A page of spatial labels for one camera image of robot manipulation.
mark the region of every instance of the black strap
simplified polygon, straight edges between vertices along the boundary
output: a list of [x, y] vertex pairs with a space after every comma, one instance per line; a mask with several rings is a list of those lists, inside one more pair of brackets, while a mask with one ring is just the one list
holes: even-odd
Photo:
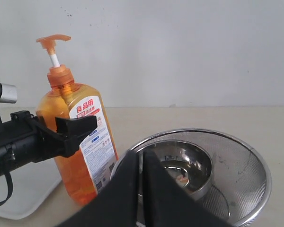
[[0, 202], [0, 206], [2, 206], [4, 203], [6, 203], [7, 200], [9, 200], [14, 190], [13, 180], [11, 179], [11, 175], [10, 175], [8, 168], [6, 168], [4, 164], [1, 164], [1, 166], [2, 166], [3, 173], [5, 175], [6, 183], [8, 185], [8, 195], [5, 200]]

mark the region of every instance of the white label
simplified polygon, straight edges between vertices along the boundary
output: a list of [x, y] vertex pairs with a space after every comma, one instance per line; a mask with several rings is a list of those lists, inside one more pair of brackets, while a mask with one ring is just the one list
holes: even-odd
[[71, 118], [88, 115], [97, 117], [98, 127], [84, 139], [80, 149], [95, 190], [99, 193], [109, 182], [116, 156], [98, 96], [88, 96], [70, 110]]

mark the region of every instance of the metal bowl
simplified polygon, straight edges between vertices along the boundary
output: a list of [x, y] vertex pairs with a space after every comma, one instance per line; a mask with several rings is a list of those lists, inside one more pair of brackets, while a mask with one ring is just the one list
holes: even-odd
[[[154, 142], [140, 148], [140, 173], [143, 152], [152, 150], [176, 183], [195, 201], [202, 200], [213, 184], [213, 163], [207, 152], [196, 144], [180, 140]], [[142, 176], [139, 185], [142, 203]]]
[[[196, 128], [152, 135], [132, 146], [128, 152], [137, 152], [149, 144], [167, 140], [193, 143], [206, 150], [213, 160], [214, 176], [213, 186], [202, 206], [234, 227], [249, 226], [267, 204], [272, 191], [272, 177], [262, 156], [234, 136]], [[137, 219], [137, 226], [145, 226], [142, 206], [138, 207]]]

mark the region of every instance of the perforated mesh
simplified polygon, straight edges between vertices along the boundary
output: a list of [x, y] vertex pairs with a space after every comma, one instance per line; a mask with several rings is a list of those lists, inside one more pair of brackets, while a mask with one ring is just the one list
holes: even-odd
[[212, 157], [214, 187], [203, 202], [207, 210], [232, 225], [254, 211], [266, 190], [266, 172], [252, 148], [215, 132], [185, 130], [157, 135], [133, 150], [170, 139], [192, 142]]

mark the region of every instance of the dish soap bottle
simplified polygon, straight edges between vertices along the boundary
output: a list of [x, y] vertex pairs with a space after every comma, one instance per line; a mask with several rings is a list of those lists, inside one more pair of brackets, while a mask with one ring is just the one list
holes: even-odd
[[118, 155], [99, 91], [75, 83], [71, 70], [59, 64], [54, 49], [55, 41], [70, 39], [66, 35], [37, 39], [47, 50], [53, 66], [47, 74], [51, 91], [41, 99], [36, 115], [53, 131], [57, 129], [55, 117], [97, 116], [97, 129], [85, 138], [73, 156], [54, 158], [68, 194], [84, 206], [108, 183]]

